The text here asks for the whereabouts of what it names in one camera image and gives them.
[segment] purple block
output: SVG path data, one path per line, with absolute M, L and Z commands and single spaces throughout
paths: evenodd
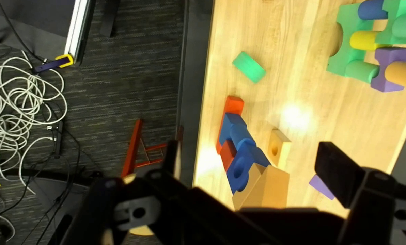
M 383 0 L 365 0 L 358 7 L 358 17 L 362 21 L 387 19 L 388 12 L 383 10 Z
M 313 179 L 309 181 L 309 185 L 312 185 L 321 195 L 334 200 L 334 198 L 335 198 L 334 194 L 326 187 L 326 184 L 321 181 L 321 179 L 319 176 L 315 174 Z
M 391 83 L 384 78 L 385 68 L 395 61 L 405 61 L 406 63 L 406 48 L 383 48 L 376 51 L 376 60 L 380 64 L 380 72 L 376 78 L 372 79 L 370 87 L 391 93 L 391 91 L 399 91 L 403 90 L 403 86 Z

